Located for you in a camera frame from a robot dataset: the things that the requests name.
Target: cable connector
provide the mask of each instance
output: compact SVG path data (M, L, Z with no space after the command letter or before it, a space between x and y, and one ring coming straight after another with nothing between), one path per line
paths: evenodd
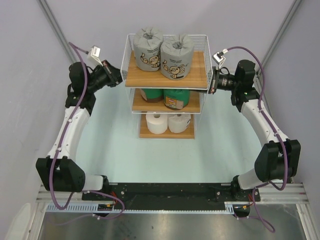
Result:
M220 52L216 52L212 58L213 60L216 62L216 64L218 64L218 69L221 69L222 65L224 64L226 58L224 57L224 54L227 53L228 50L225 48Z

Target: metal table surface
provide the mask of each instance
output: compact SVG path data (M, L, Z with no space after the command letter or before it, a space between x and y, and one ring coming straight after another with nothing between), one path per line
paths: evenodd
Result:
M39 240L304 240L295 205L260 205L275 227L270 233L255 219L236 220L229 214L124 214L112 220L86 217L65 226L79 213L46 213Z

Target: wire basket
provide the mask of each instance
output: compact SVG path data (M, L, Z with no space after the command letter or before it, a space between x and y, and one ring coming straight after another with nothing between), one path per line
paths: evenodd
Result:
M163 35L163 38L167 39L170 36L172 35ZM135 34L129 34L126 39L126 44L125 44L124 54L123 54L123 59L121 64L121 77L123 81L127 80L130 57L134 50L134 37L135 37ZM212 75L213 75L208 37L206 35L189 35L189 37L194 42L194 51L203 52L205 72L206 72L206 82L207 82L207 89L208 89L212 79Z

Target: purple cable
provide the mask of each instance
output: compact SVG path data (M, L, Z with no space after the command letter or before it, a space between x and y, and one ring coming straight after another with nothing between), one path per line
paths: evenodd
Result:
M57 161L57 158L58 158L58 154L59 154L59 148L61 148L62 146L62 142L64 141L64 138L65 138L65 135L66 135L66 132L67 132L67 129L68 129L68 126L70 124L69 120L71 120L73 118L73 116L75 115L78 107L80 106L82 100L84 99L85 97L85 94L86 94L86 89L87 89L87 85L88 85L88 76L87 76L87 71L86 71L86 65L85 65L85 62L84 60L82 59L80 53L77 51L78 47L75 46L73 43L69 42L69 45L73 48L73 50L75 51L75 53L77 54L77 56L79 57L80 59L80 62L81 62L81 65L82 65L82 68L83 68L83 72L84 72L84 87L83 87L83 91L82 91L82 94L79 98L79 101L77 102L76 106L74 107L72 113L70 114L69 116L69 119L68 121L66 122L65 126L64 126L64 129L62 131L62 134L61 134L61 137L60 137L60 140L59 140L59 143L58 143L58 146L57 146L57 149L55 151L55 154L54 154L54 157L53 157L53 160L52 160L52 164L51 164L51 167L50 167L50 172L49 172L49 188L50 188L50 194L51 194L51 198L52 198L52 201L54 203L54 205L56 206L57 209L59 210L64 210L68 207L68 204L72 198L72 195L74 194L73 192L70 194L68 200L66 201L66 204L64 206L60 206L59 203L57 202L57 199L56 199L56 196L55 196L55 191L54 191L54 182L53 182L53 176L54 176L54 170L55 170L55 164L56 164L56 161Z
M256 200L255 200L255 191L257 188L261 188L261 187L264 187L264 186L267 186L269 183L268 182L265 182L259 186L256 186L253 190L252 190L252 203L253 203L253 206L254 206L254 209L256 211L256 214L258 216L248 216L248 217L238 217L236 213L234 213L234 216L236 217L237 220L243 220L243 219L257 219L257 220L260 220L263 224L263 226L271 233L275 233L276 232L276 229L275 227L267 220L265 220L261 214L260 214L260 211L257 207L257 204L256 204Z
M63 222L63 223L54 223L52 222L49 217L48 217L48 221L55 225L55 226L63 226L63 225L67 225L67 224L70 224L70 223L73 223L79 219L83 219L83 218L86 218L86 217L96 217L97 219L105 219L105 220L108 220L108 219L115 219L117 217L119 217L124 211L125 211L125 204L123 201L121 201L119 198L115 197L115 196L112 196L112 195L109 195L109 194L106 194L106 193L102 193L102 192L99 192L99 191L89 191L91 193L94 193L94 194L99 194L99 195L102 195L102 196L105 196L105 197L108 197L108 198L111 198L111 199L114 199L116 201L118 201L121 205L122 205L122 209L121 211L117 214L117 215L114 215L114 216L110 216L110 217L106 217L106 216L98 216L94 213L89 213L89 214L84 214L84 215L81 215L81 216L78 216L72 220L69 220L69 221L66 221L66 222Z
M73 46L72 46L71 44L72 44L72 43L69 42L69 45L72 47L73 50L77 49L77 50L79 50L80 52L83 52L83 53L85 53L85 54L87 54L87 55L89 54L89 51L83 50L82 48L80 48L80 47L78 47L78 46L76 46L76 45L74 45L74 44L72 44L72 45L73 45Z
M275 128L275 126L273 125L273 123L271 122L271 120L268 118L268 116L266 115L266 113L262 110L262 106L261 106L261 101L262 98L265 94L265 87L266 87L266 76L265 76L265 71L264 68L262 67L261 62L259 61L259 59L256 57L256 55L254 55L254 53L252 51L250 51L249 49L243 47L243 46L233 46L228 48L227 50L230 51L232 49L242 49L247 51L249 54L251 54L251 56L256 60L256 62L258 63L260 69L261 69L261 73L262 73L262 89L261 89L261 93L260 93L260 97L259 97L259 101L258 101L258 108L261 112L261 114L263 115L264 119L267 121L267 123L269 124L269 126L271 127L274 135L276 136L276 138L279 140L279 143L282 147L282 152L283 152L283 161L284 161L284 175L283 175L283 183L281 187L278 187L277 185L275 185L272 181L269 181L270 184L272 184L272 186L274 186L277 190L282 191L283 189L285 189L286 184L287 184L287 180L288 180L288 156L287 156L287 151L286 151L286 147L285 147L285 143L284 141L281 139L277 129Z

